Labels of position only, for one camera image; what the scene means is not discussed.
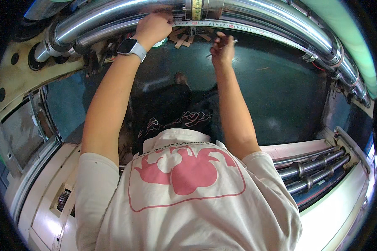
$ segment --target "white t-shirt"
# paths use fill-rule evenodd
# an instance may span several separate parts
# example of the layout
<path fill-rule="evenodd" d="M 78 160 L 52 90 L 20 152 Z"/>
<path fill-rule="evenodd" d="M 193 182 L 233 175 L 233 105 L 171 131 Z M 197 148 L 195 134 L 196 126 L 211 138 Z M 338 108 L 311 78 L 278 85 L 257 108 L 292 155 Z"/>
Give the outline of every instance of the white t-shirt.
<path fill-rule="evenodd" d="M 302 226 L 271 157 L 242 161 L 205 134 L 168 129 L 144 143 L 119 180 L 95 153 L 80 157 L 80 250 L 293 250 Z"/>

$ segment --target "right arm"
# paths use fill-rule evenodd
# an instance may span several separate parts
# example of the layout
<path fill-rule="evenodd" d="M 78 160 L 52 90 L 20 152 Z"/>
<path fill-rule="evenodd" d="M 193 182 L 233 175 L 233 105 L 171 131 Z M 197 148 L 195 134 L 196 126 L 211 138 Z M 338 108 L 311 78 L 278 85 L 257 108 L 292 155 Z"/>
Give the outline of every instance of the right arm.
<path fill-rule="evenodd" d="M 246 102 L 241 94 L 232 67 L 233 37 L 217 32 L 218 38 L 211 48 L 219 93 L 221 124 L 226 148 L 237 158 L 261 151 Z"/>

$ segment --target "left arm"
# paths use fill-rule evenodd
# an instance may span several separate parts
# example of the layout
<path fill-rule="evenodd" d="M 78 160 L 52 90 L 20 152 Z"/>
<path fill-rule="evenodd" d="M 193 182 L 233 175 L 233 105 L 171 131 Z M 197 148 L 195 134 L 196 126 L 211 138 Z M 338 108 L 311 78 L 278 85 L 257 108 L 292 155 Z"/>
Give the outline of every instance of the left arm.
<path fill-rule="evenodd" d="M 141 19 L 133 38 L 148 52 L 151 47 L 172 31 L 172 18 L 166 13 L 152 13 Z M 133 86 L 140 58 L 131 54 L 118 55 L 105 74 L 89 106 L 81 154 L 98 153 L 119 166 L 118 141 L 126 114 L 131 87 Z"/>

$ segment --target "watch face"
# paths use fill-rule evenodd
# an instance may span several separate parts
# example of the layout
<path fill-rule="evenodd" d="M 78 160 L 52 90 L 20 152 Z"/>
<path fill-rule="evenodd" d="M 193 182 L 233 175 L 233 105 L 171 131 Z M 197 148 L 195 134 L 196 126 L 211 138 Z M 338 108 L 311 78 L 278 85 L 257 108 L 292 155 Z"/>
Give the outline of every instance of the watch face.
<path fill-rule="evenodd" d="M 129 53 L 134 45 L 137 43 L 135 39 L 125 39 L 117 48 L 117 53 Z"/>

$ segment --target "white watch strap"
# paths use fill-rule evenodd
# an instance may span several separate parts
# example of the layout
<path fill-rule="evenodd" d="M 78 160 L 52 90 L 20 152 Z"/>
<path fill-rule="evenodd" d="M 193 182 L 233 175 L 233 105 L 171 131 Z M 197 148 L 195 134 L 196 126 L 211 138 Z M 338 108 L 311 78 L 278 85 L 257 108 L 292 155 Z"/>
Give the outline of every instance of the white watch strap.
<path fill-rule="evenodd" d="M 141 44 L 138 43 L 138 41 L 134 45 L 134 47 L 131 49 L 131 53 L 136 54 L 141 59 L 141 63 L 144 61 L 147 55 L 147 51 L 144 49 L 144 47 L 142 47 Z"/>

